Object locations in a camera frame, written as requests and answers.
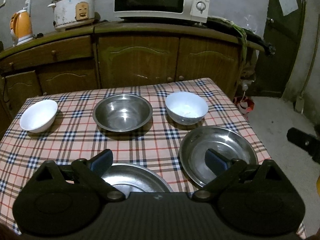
table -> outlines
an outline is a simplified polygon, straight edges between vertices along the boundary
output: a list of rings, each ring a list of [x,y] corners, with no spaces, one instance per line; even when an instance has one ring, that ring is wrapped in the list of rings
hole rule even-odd
[[[202,122],[186,127],[166,115],[165,98],[175,91],[192,92],[206,100],[209,112]],[[94,106],[118,93],[132,93],[147,99],[153,108],[153,120],[131,134],[115,134],[98,128],[92,117]],[[40,134],[22,130],[19,126],[22,113],[43,99],[58,103],[52,127]],[[12,205],[42,162],[54,160],[57,164],[69,164],[78,158],[90,159],[106,148],[112,150],[114,162],[144,166],[163,177],[174,191],[193,192],[197,189],[182,172],[178,152],[183,137],[199,125],[219,125],[236,131],[251,143],[259,163],[270,159],[249,123],[209,78],[29,98],[0,142],[0,222],[19,232]],[[303,225],[299,234],[305,237]]]

microwave knob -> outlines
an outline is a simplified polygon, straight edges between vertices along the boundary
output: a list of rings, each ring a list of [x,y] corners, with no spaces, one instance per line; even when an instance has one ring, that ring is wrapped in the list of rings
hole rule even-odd
[[[202,12],[202,11],[204,11],[205,10],[205,4],[203,3],[203,2],[198,2],[197,3],[197,5],[196,5],[196,8],[200,11],[200,12]]]

kettle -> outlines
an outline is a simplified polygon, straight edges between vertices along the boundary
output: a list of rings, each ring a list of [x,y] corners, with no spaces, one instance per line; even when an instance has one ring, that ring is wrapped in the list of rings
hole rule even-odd
[[[26,10],[20,10],[12,15],[10,33],[13,46],[20,45],[33,39],[31,20]]]

microwave control panel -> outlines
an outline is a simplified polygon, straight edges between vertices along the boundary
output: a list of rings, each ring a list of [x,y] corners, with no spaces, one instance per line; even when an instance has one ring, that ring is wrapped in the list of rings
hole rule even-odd
[[[191,20],[207,22],[210,0],[193,0],[191,7]]]

concrete floor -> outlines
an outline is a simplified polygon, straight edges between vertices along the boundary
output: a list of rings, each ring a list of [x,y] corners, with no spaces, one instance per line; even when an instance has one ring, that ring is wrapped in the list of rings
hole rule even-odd
[[[307,236],[315,234],[320,225],[320,197],[316,190],[320,165],[286,138],[291,127],[315,135],[313,125],[304,115],[294,112],[290,102],[266,97],[253,97],[253,101],[254,110],[248,115],[250,125],[302,197]]]

